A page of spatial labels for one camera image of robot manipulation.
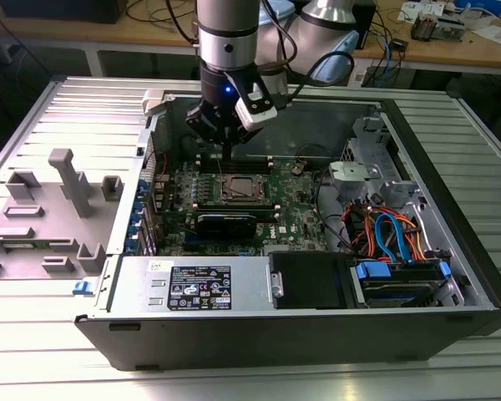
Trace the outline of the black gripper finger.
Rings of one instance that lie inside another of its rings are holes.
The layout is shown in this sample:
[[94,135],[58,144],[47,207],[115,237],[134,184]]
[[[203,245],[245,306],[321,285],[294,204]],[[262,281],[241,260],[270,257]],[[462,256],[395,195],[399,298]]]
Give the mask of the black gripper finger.
[[247,131],[243,125],[229,127],[227,129],[227,160],[231,160],[232,151],[235,146],[246,144],[260,131],[261,129]]
[[217,106],[198,104],[188,111],[186,123],[202,140],[219,145],[222,160],[228,160],[228,119]]

